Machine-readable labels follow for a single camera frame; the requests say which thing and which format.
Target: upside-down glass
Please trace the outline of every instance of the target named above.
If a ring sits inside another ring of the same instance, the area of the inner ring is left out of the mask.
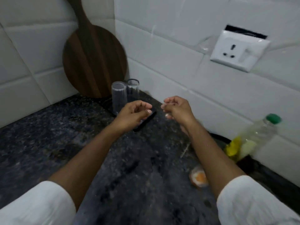
[[[127,103],[126,87],[126,83],[122,81],[112,83],[112,109],[115,115],[118,115]]]
[[[140,99],[140,82],[137,79],[127,80],[127,99],[128,102]]]

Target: wall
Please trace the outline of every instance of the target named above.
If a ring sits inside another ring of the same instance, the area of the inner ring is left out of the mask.
[[[116,35],[130,77],[163,102],[179,95],[212,132],[232,139],[268,113],[279,134],[255,158],[300,186],[300,1],[115,0]],[[251,73],[209,60],[227,24],[268,35]]]
[[[82,0],[93,24],[115,31],[114,0]],[[65,0],[0,0],[0,127],[77,91],[62,50],[77,28]]]

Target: switch plate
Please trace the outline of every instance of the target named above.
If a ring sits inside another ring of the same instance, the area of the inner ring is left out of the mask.
[[[223,30],[210,60],[250,72],[269,44],[268,40]]]

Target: green bottle cap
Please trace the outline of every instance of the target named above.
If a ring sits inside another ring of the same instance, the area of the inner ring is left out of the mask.
[[[270,121],[272,124],[276,125],[282,121],[281,117],[276,114],[268,114],[266,119]]]

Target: hand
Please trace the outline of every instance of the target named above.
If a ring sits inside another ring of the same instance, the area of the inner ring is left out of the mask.
[[[150,116],[151,108],[151,104],[141,100],[127,103],[110,125],[115,131],[124,134],[137,127],[142,119]]]
[[[187,131],[189,126],[198,123],[198,121],[194,117],[188,101],[179,96],[173,96],[166,98],[164,102],[161,108],[168,113],[166,117],[175,119],[180,124],[181,130],[189,136]]]

